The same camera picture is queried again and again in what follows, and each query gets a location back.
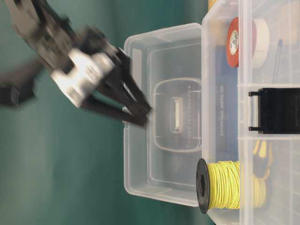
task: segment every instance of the masking tape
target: masking tape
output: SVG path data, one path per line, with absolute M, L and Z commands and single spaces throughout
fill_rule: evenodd
M 267 22 L 262 19 L 254 19 L 256 27 L 256 45 L 253 52 L 253 68 L 262 67 L 268 56 L 270 46 L 270 31 Z

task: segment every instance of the yellow wire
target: yellow wire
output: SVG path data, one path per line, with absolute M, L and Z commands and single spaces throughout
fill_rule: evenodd
M 210 179 L 210 205 L 212 208 L 240 208 L 240 162 L 218 162 L 208 164 Z M 261 207 L 266 199 L 263 179 L 253 176 L 254 206 Z

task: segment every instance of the red tape roll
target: red tape roll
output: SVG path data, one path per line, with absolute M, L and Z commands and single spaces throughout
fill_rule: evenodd
M 256 46 L 256 25 L 252 22 L 252 55 Z M 235 17 L 228 30 L 226 42 L 226 56 L 230 67 L 239 66 L 239 51 L 240 51 L 240 35 L 239 35 L 239 18 Z

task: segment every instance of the green backdrop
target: green backdrop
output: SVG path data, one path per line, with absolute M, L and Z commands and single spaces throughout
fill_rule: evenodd
M 206 0 L 49 0 L 75 29 L 97 26 L 122 47 L 138 33 L 201 23 Z M 0 1 L 0 70 L 35 53 Z M 0 108 L 0 224 L 212 224 L 199 209 L 126 193 L 123 124 L 77 110 L 44 72 L 37 99 Z

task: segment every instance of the plastic compartment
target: plastic compartment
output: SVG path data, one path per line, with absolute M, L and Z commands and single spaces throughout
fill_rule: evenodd
M 200 79 L 175 78 L 153 91 L 153 140 L 162 150 L 199 151 L 201 139 Z
M 201 157 L 201 25 L 128 38 L 133 77 L 152 104 L 147 129 L 125 124 L 124 186 L 133 195 L 197 206 Z
M 229 68 L 225 41 L 236 16 L 240 20 L 240 66 Z M 269 52 L 260 68 L 253 67 L 252 59 L 252 21 L 257 18 L 264 19 L 270 30 Z M 250 132 L 249 126 L 257 126 L 258 107 L 257 99 L 248 93 L 264 87 L 300 88 L 300 1 L 219 0 L 202 25 L 202 155 L 208 162 L 239 160 L 241 165 L 240 210 L 214 209 L 208 214 L 217 225 L 298 224 L 300 135 Z M 280 39 L 283 46 L 274 79 Z M 266 141 L 273 153 L 267 198 L 261 208 L 253 203 L 253 175 L 266 170 L 253 156 L 258 141 Z

